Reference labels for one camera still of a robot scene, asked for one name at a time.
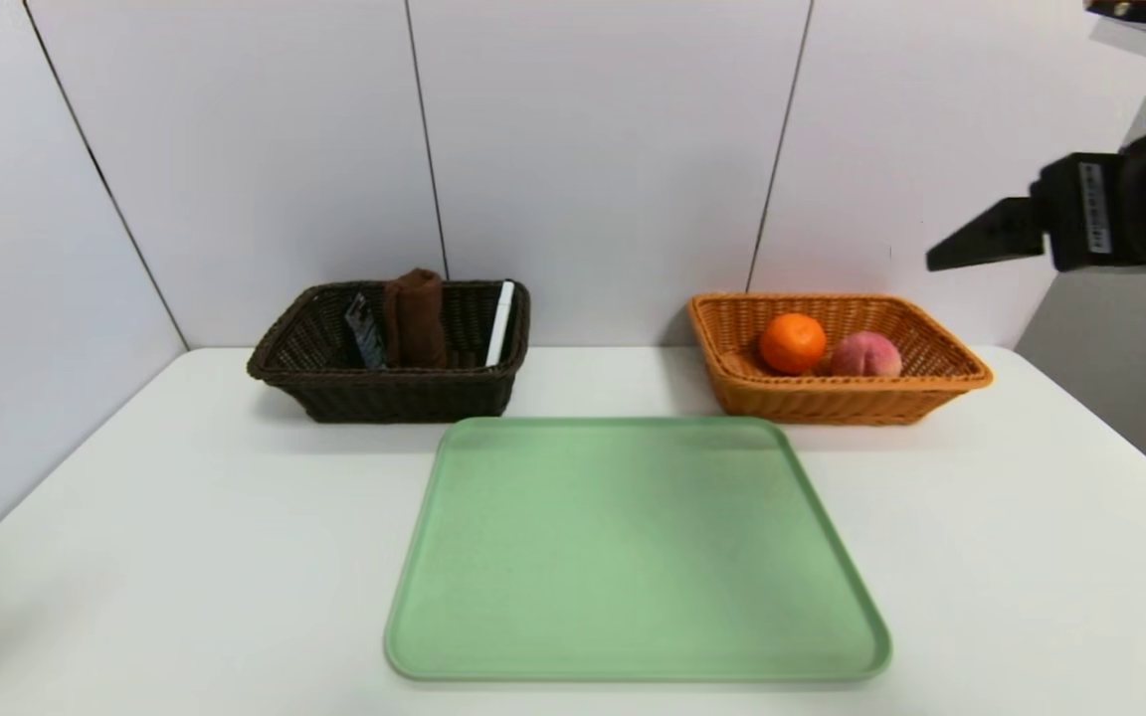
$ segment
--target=gray wall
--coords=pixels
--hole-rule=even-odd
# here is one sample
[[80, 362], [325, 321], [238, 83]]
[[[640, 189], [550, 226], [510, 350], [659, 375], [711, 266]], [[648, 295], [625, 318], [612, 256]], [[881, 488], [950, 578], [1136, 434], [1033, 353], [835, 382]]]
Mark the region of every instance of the gray wall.
[[1057, 276], [1015, 349], [1146, 454], [1146, 275]]

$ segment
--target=tabletop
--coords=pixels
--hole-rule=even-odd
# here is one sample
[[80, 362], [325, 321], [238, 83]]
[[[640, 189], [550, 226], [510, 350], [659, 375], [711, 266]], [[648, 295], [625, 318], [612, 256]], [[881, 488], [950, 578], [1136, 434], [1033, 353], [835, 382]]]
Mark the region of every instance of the tabletop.
[[[1146, 457], [1018, 355], [917, 426], [783, 426], [892, 630], [857, 684], [415, 683], [382, 634], [446, 426], [171, 364], [0, 525], [0, 715], [1146, 713]], [[717, 414], [685, 348], [535, 348], [509, 416]]]

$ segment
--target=peach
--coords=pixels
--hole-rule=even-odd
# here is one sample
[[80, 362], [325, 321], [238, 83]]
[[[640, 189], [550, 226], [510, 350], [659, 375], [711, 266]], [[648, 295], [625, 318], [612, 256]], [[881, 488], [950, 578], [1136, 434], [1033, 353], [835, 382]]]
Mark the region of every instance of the peach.
[[842, 339], [829, 359], [833, 376], [877, 376], [894, 379], [901, 375], [901, 351], [886, 336], [861, 331]]

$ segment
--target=green tray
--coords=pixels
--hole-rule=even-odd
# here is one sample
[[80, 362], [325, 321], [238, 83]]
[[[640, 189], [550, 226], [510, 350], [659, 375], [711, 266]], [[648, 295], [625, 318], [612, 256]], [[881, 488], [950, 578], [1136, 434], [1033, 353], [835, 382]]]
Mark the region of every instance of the green tray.
[[469, 418], [387, 622], [411, 679], [870, 678], [892, 638], [759, 418]]

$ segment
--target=panel seam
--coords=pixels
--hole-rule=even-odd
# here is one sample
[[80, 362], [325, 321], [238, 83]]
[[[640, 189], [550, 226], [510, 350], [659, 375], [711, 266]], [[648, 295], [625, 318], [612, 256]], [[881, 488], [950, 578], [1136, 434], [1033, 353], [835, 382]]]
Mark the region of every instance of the panel seam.
[[132, 227], [126, 222], [126, 215], [123, 214], [121, 205], [118, 205], [116, 196], [113, 196], [113, 190], [109, 187], [109, 180], [104, 176], [104, 170], [100, 166], [100, 160], [95, 159], [95, 151], [92, 150], [91, 141], [87, 141], [87, 133], [83, 132], [83, 125], [78, 121], [78, 113], [73, 110], [73, 103], [69, 101], [69, 94], [64, 91], [64, 82], [60, 81], [60, 72], [56, 71], [56, 64], [50, 61], [50, 53], [47, 50], [47, 44], [41, 39], [41, 31], [38, 29], [38, 23], [33, 18], [33, 10], [29, 8], [29, 0], [19, 0], [19, 3], [24, 6], [24, 13], [29, 17], [29, 26], [33, 29], [33, 36], [38, 41], [38, 47], [41, 49], [41, 57], [47, 61], [47, 68], [50, 69], [50, 77], [55, 79], [56, 87], [60, 91], [60, 99], [64, 100], [64, 107], [69, 110], [69, 118], [73, 121], [73, 127], [78, 128], [78, 137], [83, 140], [83, 147], [87, 149], [87, 157], [91, 157], [92, 166], [95, 167], [95, 175], [100, 178], [101, 184], [104, 186], [104, 194], [109, 195], [109, 203], [113, 205], [113, 212], [117, 214], [117, 220], [123, 223], [123, 230], [126, 231], [126, 238], [131, 239], [132, 249], [135, 250], [135, 257], [140, 259], [140, 266], [144, 268], [146, 276], [149, 276], [149, 284], [154, 285], [154, 291], [158, 294], [158, 300], [162, 302], [162, 308], [167, 313], [167, 318], [171, 321], [171, 326], [176, 331], [179, 336], [179, 343], [183, 345], [185, 352], [191, 351], [191, 346], [188, 345], [188, 340], [183, 336], [183, 331], [179, 330], [179, 321], [174, 317], [174, 313], [171, 310], [171, 305], [167, 304], [167, 299], [162, 293], [162, 286], [158, 285], [158, 280], [154, 276], [154, 272], [149, 270], [149, 262], [144, 259], [144, 251], [140, 250], [140, 242], [135, 241], [135, 235], [132, 233]]
[[795, 76], [790, 80], [790, 96], [786, 100], [786, 116], [780, 120], [780, 136], [777, 139], [777, 155], [772, 159], [772, 175], [768, 178], [768, 195], [763, 198], [763, 214], [759, 217], [759, 234], [754, 237], [754, 253], [751, 254], [751, 275], [746, 276], [745, 290], [751, 291], [754, 283], [754, 268], [759, 263], [759, 247], [763, 244], [763, 229], [768, 226], [768, 207], [772, 205], [772, 189], [777, 184], [777, 168], [780, 167], [780, 154], [786, 145], [786, 127], [790, 126], [790, 113], [795, 108], [795, 96], [799, 94], [799, 77], [803, 66], [803, 53], [808, 49], [808, 32], [810, 31], [810, 18], [816, 8], [816, 0], [808, 2], [808, 17], [803, 18], [803, 34], [799, 41], [799, 57], [795, 60]]
[[449, 252], [445, 247], [445, 222], [441, 221], [441, 196], [435, 187], [435, 164], [432, 163], [432, 134], [426, 128], [426, 104], [423, 102], [423, 77], [418, 72], [418, 49], [414, 46], [414, 15], [410, 0], [405, 0], [405, 25], [410, 31], [410, 58], [414, 60], [414, 87], [418, 91], [418, 116], [423, 118], [423, 144], [426, 145], [426, 172], [432, 179], [432, 204], [435, 207], [435, 230], [441, 235], [441, 263], [445, 281], [449, 281]]

